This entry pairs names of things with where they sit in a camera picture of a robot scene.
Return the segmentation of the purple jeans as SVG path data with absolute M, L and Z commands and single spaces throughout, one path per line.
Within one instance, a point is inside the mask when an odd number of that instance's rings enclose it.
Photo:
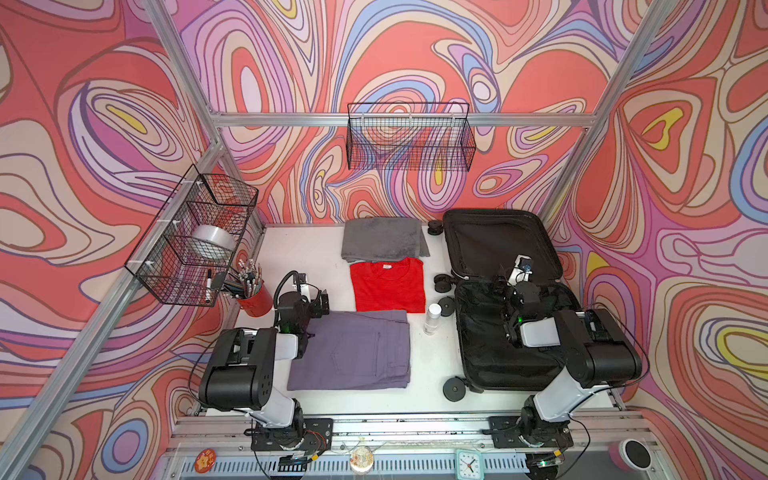
M 290 391 L 404 389 L 411 379 L 407 313 L 332 312 L 308 325 L 306 350 L 291 362 Z

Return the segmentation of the red t-shirt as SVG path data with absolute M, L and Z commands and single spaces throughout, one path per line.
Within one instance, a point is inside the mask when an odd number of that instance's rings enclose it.
M 350 266 L 350 278 L 359 312 L 426 312 L 424 264 L 419 259 L 354 263 Z

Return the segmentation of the grey towel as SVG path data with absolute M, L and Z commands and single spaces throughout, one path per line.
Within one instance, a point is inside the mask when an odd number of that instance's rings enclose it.
M 345 223 L 341 258 L 348 263 L 429 256 L 422 223 L 417 219 L 373 217 Z

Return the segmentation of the clear white bottle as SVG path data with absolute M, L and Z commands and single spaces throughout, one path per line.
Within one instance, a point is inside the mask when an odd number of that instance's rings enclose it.
M 438 303 L 432 303 L 427 307 L 423 330 L 427 335 L 433 335 L 440 325 L 442 308 Z

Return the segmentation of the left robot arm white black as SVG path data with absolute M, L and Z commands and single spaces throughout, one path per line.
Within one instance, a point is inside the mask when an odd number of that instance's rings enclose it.
M 300 403 L 274 386 L 275 363 L 302 358 L 310 321 L 329 313 L 326 291 L 312 299 L 290 291 L 278 298 L 274 326 L 222 332 L 199 385 L 202 406 L 245 413 L 270 432 L 303 434 Z

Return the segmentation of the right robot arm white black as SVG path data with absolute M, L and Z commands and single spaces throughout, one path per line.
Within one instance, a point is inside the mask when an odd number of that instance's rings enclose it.
M 517 348 L 553 349 L 559 373 L 530 396 L 513 428 L 526 445 L 538 447 L 565 433 L 571 414 L 595 394 L 641 376 L 642 360 L 605 309 L 556 310 L 528 281 L 504 291 L 504 328 Z

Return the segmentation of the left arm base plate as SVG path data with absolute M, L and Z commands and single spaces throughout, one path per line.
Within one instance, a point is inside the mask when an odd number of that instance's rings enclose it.
M 295 420 L 284 428 L 266 428 L 260 424 L 248 428 L 244 435 L 251 439 L 255 452 L 303 451 L 319 454 L 332 447 L 334 421 L 329 417 Z

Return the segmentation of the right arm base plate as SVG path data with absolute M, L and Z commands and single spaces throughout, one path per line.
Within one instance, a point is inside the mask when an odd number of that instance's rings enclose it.
M 491 416 L 488 427 L 495 448 L 568 449 L 574 445 L 568 422 L 523 421 L 519 416 Z

